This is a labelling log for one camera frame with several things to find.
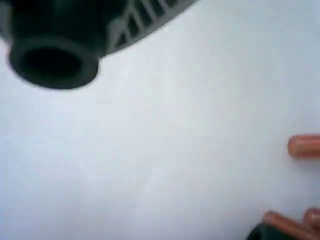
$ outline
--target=orange cylinder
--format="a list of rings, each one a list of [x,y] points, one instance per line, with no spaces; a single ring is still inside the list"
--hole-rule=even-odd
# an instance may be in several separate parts
[[[317,232],[320,232],[320,208],[309,208],[305,214],[303,222]]]
[[[295,159],[320,159],[320,135],[291,137],[288,152]]]
[[[320,234],[311,228],[291,220],[277,212],[268,211],[262,218],[262,222],[269,224],[281,232],[299,240],[320,240]]]

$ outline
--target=black plastic part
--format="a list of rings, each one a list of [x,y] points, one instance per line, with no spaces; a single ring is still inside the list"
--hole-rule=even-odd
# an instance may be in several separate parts
[[[252,230],[247,240],[297,240],[297,239],[278,230],[277,228],[271,225],[260,223]]]
[[[91,82],[106,48],[100,0],[16,1],[11,19],[12,68],[53,89]]]
[[[102,57],[146,37],[196,0],[0,0],[11,68],[50,89],[90,83]]]

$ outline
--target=white background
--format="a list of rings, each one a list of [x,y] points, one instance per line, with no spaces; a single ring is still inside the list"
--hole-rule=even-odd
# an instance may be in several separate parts
[[[0,45],[1,240],[244,240],[320,205],[315,0],[202,0],[106,57],[87,87],[34,87]]]

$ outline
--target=copper pipe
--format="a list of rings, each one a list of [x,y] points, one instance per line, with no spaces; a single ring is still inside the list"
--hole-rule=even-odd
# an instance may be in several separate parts
[[[309,208],[304,214],[303,222],[320,234],[320,208]]]
[[[295,159],[320,159],[320,135],[293,136],[287,147]]]
[[[267,212],[263,216],[262,221],[298,240],[320,240],[320,234],[317,234],[311,228],[299,224],[277,212]]]

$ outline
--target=round hole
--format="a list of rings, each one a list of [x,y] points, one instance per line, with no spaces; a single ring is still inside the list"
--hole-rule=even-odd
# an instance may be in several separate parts
[[[22,58],[21,69],[34,78],[62,80],[71,78],[81,70],[82,62],[72,53],[55,48],[36,48]]]

